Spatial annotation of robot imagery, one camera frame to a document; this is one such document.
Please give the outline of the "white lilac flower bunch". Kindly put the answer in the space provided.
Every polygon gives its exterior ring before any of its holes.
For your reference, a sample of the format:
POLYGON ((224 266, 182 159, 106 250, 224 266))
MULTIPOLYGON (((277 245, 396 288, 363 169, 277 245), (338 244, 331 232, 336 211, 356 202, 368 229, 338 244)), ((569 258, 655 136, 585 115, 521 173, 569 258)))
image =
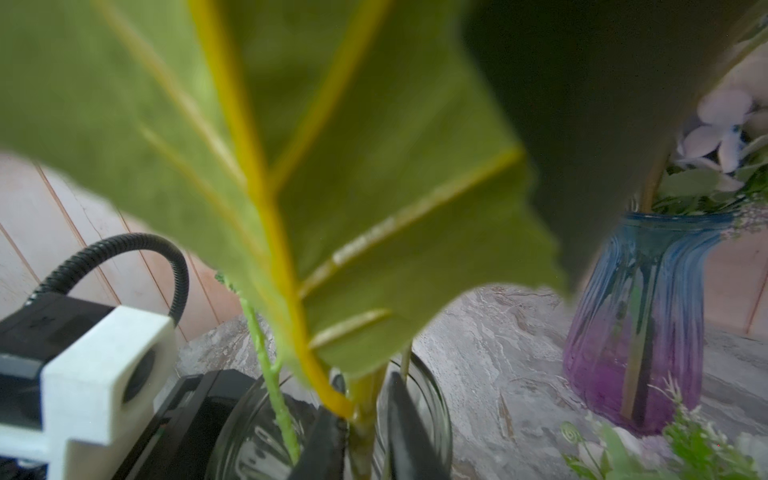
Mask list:
POLYGON ((767 438, 746 432, 735 440, 718 429, 701 407, 684 405, 682 390, 672 378, 656 389, 674 405, 671 423, 659 435, 638 437, 589 414, 596 435, 587 440, 571 422, 561 435, 575 446, 575 455, 562 458, 581 479, 765 479, 767 438))

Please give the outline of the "blue purple glass vase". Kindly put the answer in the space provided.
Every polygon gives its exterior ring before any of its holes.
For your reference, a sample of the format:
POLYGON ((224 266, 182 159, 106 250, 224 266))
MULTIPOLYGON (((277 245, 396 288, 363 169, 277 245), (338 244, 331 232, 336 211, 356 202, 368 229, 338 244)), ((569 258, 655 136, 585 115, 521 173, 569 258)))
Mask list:
POLYGON ((563 372, 586 407, 638 435, 671 422, 667 380, 695 407, 703 382, 703 269, 730 214, 628 213, 576 309, 563 372))

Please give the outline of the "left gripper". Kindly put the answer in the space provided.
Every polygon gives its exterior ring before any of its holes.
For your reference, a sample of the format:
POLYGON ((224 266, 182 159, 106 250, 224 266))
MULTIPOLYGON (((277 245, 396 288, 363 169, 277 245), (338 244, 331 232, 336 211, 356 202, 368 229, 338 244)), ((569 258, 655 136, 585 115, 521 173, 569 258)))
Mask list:
POLYGON ((225 422, 255 384, 234 369, 181 378, 113 477, 202 479, 225 422))

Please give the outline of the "blue hydrangea stem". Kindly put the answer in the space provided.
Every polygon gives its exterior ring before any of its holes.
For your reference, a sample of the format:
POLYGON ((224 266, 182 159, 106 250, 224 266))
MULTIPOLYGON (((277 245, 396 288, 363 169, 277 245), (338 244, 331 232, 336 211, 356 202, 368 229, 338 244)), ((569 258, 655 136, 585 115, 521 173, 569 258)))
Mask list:
POLYGON ((5 1, 1 147, 208 261, 346 420, 488 284, 575 290, 763 1, 5 1))

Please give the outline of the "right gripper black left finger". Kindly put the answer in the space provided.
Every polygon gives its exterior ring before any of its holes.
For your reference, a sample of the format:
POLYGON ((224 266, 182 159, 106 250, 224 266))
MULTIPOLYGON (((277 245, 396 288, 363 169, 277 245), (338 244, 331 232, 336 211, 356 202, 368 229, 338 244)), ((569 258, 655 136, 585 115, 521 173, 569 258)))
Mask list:
POLYGON ((288 480, 344 478, 348 423, 322 406, 288 480))

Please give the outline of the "clear grey glass vase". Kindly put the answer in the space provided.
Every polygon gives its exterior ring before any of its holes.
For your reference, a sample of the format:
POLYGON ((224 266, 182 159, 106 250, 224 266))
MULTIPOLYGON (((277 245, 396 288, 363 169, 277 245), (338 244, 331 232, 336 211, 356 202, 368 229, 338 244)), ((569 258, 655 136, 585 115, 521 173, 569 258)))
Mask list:
MULTIPOLYGON (((307 444, 320 409, 316 394, 289 373, 279 376, 280 392, 299 446, 307 444)), ((445 469, 452 464, 453 439, 448 407, 428 367, 413 354, 406 387, 431 445, 445 469)), ((207 479, 286 479, 292 462, 269 401, 258 378, 240 397, 219 433, 206 468, 207 479)))

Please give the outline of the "pastel purple flower bunch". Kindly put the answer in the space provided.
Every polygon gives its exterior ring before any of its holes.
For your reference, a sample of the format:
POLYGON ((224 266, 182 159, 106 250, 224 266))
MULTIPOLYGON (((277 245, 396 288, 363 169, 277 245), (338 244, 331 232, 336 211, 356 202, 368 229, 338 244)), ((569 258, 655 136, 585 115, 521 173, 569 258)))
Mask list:
POLYGON ((766 17, 729 52, 675 142, 652 212, 729 215, 731 236, 767 228, 766 17))

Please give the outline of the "peach peony stem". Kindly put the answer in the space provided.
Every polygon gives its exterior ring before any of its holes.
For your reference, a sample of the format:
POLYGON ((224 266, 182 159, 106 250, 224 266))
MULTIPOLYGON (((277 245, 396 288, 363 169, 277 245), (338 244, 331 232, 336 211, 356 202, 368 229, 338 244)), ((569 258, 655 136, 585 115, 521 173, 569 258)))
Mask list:
POLYGON ((238 297, 242 313, 246 319, 249 335, 253 342, 262 378, 268 392, 269 402, 275 414, 275 419, 282 436, 283 445, 287 450, 290 464, 295 466, 300 457, 300 444, 293 425, 293 420, 289 415, 288 406, 280 390, 279 374, 281 365, 270 359, 266 346, 266 335, 251 303, 240 294, 235 285, 222 273, 217 272, 215 274, 215 279, 238 297))

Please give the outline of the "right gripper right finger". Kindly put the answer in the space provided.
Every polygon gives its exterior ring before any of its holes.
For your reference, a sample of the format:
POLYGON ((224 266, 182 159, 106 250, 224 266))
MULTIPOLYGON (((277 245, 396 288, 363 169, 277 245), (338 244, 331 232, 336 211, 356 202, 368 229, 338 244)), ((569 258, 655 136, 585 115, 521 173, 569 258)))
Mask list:
POLYGON ((447 469, 433 448, 426 429, 398 373, 388 380, 387 430, 391 478, 448 480, 447 469))

